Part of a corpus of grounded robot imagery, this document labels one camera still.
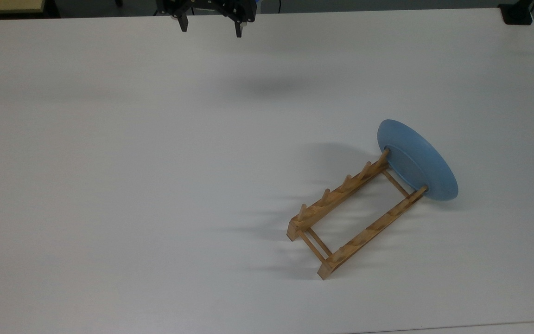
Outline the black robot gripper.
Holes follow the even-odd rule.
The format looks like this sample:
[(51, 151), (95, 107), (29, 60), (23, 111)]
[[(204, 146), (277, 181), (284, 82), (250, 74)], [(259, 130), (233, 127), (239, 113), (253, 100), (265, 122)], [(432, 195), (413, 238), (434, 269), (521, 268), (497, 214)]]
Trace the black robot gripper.
[(207, 9), (231, 19), (238, 38), (242, 37), (245, 22), (254, 22), (256, 17), (255, 0), (157, 0), (155, 4), (159, 13), (177, 18), (182, 32), (187, 32), (186, 12), (190, 9)]

